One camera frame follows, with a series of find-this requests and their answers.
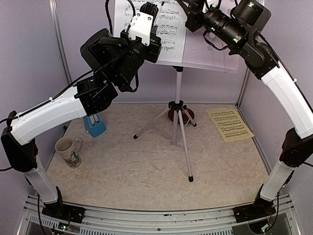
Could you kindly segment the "white sheet music page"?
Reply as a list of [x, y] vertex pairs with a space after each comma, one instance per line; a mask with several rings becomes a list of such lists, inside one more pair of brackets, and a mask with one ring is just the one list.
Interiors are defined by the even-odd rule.
[[[161, 52], [158, 63], [162, 61], [181, 63], [183, 59], [186, 28], [186, 15], [181, 6], [175, 0], [152, 0], [159, 8], [156, 24], [156, 35], [161, 38]], [[120, 36], [133, 16], [133, 10], [127, 0], [114, 2], [113, 35]]]

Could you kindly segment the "white perforated music stand desk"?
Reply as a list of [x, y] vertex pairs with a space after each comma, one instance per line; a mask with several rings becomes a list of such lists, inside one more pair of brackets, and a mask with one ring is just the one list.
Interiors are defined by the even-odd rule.
[[204, 28], [195, 33], [186, 29], [186, 38], [181, 63], [162, 61], [158, 65], [183, 66], [235, 73], [239, 68], [239, 56], [229, 56], [228, 50], [217, 51], [207, 44], [202, 36]]

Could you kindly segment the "silver tripod stand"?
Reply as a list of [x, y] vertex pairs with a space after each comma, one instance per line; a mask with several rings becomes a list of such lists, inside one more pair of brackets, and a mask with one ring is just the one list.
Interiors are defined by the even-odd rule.
[[143, 134], [150, 126], [155, 126], [155, 122], [160, 119], [166, 113], [173, 111], [173, 129], [171, 138], [171, 144], [179, 146], [177, 143], [178, 135], [177, 135], [177, 128], [180, 127], [181, 136], [183, 141], [182, 148], [184, 149], [185, 159], [187, 164], [187, 172], [188, 172], [188, 180], [189, 182], [194, 181], [192, 167], [190, 163], [189, 151], [187, 146], [186, 134], [185, 134], [185, 126], [188, 123], [191, 123], [194, 127], [197, 126], [196, 122], [189, 114], [187, 110], [187, 106], [184, 102], [180, 99], [180, 92], [181, 92], [181, 83], [182, 83], [182, 73], [184, 67], [182, 66], [173, 66], [176, 71], [176, 89], [175, 89], [175, 99], [174, 101], [170, 101], [168, 103], [168, 107], [165, 108], [158, 116], [156, 116], [153, 120], [151, 120], [146, 126], [144, 126], [138, 133], [136, 133], [133, 138], [136, 140], [139, 138], [141, 134]]

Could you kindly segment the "yellowed sheet music page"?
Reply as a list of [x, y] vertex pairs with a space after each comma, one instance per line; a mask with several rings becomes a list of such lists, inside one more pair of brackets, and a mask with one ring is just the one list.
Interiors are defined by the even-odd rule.
[[224, 142], [241, 141], [254, 137], [235, 107], [206, 110]]

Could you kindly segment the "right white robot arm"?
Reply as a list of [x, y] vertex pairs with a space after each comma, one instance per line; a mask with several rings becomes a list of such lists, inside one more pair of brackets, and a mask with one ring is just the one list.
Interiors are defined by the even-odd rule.
[[280, 189], [295, 169], [313, 153], [313, 109], [289, 70], [262, 35], [271, 12], [256, 0], [235, 3], [230, 14], [221, 9], [219, 0], [181, 0], [187, 16], [186, 28], [195, 32], [204, 28], [224, 42], [230, 55], [239, 55], [252, 74], [263, 82], [283, 107], [291, 122], [282, 152], [266, 182], [250, 206], [254, 217], [261, 217], [272, 206]]

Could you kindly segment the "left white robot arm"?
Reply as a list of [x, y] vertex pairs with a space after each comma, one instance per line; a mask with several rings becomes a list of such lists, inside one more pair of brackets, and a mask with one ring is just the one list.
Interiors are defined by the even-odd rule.
[[1, 143], [10, 165], [23, 173], [41, 196], [45, 208], [62, 218], [68, 206], [47, 179], [40, 166], [35, 138], [65, 122], [97, 114], [107, 109], [118, 93], [134, 93], [138, 70], [145, 61], [155, 63], [161, 50], [157, 27], [135, 30], [131, 26], [119, 37], [104, 28], [92, 35], [80, 48], [90, 71], [54, 97], [23, 112], [12, 111], [1, 135]]

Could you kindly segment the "blue metronome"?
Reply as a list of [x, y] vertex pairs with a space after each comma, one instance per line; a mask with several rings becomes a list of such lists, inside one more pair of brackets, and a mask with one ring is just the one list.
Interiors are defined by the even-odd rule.
[[99, 114], [85, 116], [83, 120], [86, 132], [93, 138], [102, 135], [107, 129]]

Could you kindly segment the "cream dragon mug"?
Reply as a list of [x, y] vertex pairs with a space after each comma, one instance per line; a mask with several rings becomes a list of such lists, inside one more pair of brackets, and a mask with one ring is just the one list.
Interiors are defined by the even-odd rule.
[[83, 143], [84, 142], [81, 137], [74, 139], [70, 137], [62, 137], [56, 142], [55, 150], [68, 167], [77, 168], [82, 162], [80, 152], [82, 150]]

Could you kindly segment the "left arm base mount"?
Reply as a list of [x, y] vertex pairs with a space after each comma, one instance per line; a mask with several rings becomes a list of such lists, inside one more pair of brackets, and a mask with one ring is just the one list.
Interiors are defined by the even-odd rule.
[[42, 213], [60, 220], [81, 224], [85, 215], [85, 209], [78, 206], [53, 203], [44, 204]]

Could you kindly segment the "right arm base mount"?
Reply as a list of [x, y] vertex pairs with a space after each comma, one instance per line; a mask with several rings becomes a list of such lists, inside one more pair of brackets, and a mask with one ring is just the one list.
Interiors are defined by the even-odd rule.
[[276, 209], [273, 205], [263, 206], [263, 205], [244, 205], [238, 206], [233, 209], [234, 216], [237, 223], [246, 222], [250, 220], [255, 220], [269, 216], [270, 214], [275, 214]]

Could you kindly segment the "front aluminium rail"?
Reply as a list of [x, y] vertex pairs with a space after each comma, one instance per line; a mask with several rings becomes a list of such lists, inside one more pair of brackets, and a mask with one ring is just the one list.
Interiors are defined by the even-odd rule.
[[289, 195], [274, 202], [278, 215], [237, 222], [233, 206], [184, 211], [134, 211], [82, 205], [81, 223], [39, 215], [43, 204], [29, 195], [15, 230], [16, 235], [251, 235], [252, 228], [275, 221], [269, 235], [302, 235]]

